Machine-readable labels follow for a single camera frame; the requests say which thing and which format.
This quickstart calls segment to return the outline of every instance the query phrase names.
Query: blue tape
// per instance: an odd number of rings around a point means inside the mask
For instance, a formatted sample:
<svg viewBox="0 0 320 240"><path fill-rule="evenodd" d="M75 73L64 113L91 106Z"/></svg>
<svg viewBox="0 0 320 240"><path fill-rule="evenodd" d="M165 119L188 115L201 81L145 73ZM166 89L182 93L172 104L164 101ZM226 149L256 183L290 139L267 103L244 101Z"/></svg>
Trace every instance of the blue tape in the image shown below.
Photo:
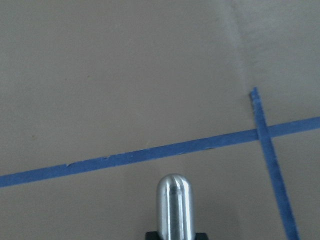
<svg viewBox="0 0 320 240"><path fill-rule="evenodd" d="M282 223L288 240L299 240L298 228L292 212L289 197L287 194L284 179L281 174L280 166L278 164L277 155L275 148L272 143L271 135L269 133L269 128L267 126L262 101L260 99L257 88L255 87L251 92L254 118L257 126L258 138L261 142L263 154L265 157L266 165L269 170L271 183L273 186L275 198L280 211ZM297 122L290 125L274 126L272 128L273 134L283 135L285 132L289 131L292 126L298 126L298 129L305 129L307 126L303 127L303 124Z"/></svg>
<svg viewBox="0 0 320 240"><path fill-rule="evenodd" d="M314 117L270 126L269 133L271 137L278 137L319 128L320 117ZM165 146L157 146L143 150L120 153L108 157L98 157L84 161L77 161L72 164L62 164L39 168L0 176L0 188L79 174L98 169L134 164L142 161L160 159L180 154L188 154L207 149L220 148L229 145L242 144L256 140L258 140L257 130L251 129L174 143Z"/></svg>

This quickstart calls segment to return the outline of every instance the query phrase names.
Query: tape line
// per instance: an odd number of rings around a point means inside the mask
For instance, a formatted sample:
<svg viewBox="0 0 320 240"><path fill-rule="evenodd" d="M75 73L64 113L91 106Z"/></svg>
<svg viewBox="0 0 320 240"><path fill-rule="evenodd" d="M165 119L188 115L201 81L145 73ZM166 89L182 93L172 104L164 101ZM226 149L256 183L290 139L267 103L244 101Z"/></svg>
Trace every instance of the tape line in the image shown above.
<svg viewBox="0 0 320 240"><path fill-rule="evenodd" d="M254 110L255 123L257 126L258 138L261 143L287 239L299 240L300 237L297 224L291 208L285 182L281 174L280 166L278 164L276 151L272 143L270 134L271 131L267 126L262 101L256 87L251 92L251 99ZM283 128L283 125L282 127L274 127L273 131L277 132L277 129L280 129L280 131L278 131L278 134L283 134L283 132L286 131L286 129Z"/></svg>
<svg viewBox="0 0 320 240"><path fill-rule="evenodd" d="M279 137L319 128L320 117L313 117L304 120L272 125L268 128L268 130L271 137ZM257 130L250 129L132 152L120 153L108 157L98 157L84 161L77 161L72 164L62 164L17 172L0 176L0 188L104 168L134 164L175 155L188 154L207 149L221 148L229 145L248 143L256 140L258 140Z"/></svg>

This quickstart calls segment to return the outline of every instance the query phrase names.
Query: black base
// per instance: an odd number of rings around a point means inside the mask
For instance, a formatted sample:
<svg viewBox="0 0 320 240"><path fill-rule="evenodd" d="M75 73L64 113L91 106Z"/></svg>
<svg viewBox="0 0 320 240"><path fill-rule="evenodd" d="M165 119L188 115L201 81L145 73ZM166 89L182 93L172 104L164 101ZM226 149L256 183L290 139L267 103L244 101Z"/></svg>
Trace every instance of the black base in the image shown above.
<svg viewBox="0 0 320 240"><path fill-rule="evenodd" d="M148 231L145 233L144 240L161 240L161 239L156 231ZM206 233L198 232L195 234L194 240L209 240L209 238Z"/></svg>

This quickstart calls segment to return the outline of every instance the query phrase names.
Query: shiny metal tip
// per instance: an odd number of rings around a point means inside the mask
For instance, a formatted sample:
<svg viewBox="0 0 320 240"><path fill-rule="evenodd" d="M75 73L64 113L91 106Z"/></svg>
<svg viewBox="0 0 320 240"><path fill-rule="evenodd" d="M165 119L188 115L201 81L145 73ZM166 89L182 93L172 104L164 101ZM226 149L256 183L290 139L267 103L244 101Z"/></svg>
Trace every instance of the shiny metal tip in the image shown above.
<svg viewBox="0 0 320 240"><path fill-rule="evenodd" d="M190 182L173 173L157 186L157 232L161 240L194 240L194 206Z"/></svg>

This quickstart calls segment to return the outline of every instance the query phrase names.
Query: concrete floor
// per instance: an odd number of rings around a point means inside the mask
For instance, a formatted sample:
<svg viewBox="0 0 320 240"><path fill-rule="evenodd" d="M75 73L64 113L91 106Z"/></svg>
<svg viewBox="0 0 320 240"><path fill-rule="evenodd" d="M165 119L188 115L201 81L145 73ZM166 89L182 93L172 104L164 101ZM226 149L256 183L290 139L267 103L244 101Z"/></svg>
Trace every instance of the concrete floor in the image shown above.
<svg viewBox="0 0 320 240"><path fill-rule="evenodd" d="M320 116L320 1L0 2L0 175ZM302 240L320 236L320 130L274 138ZM196 230L284 240L259 142L0 189L4 240L144 239L184 174Z"/></svg>

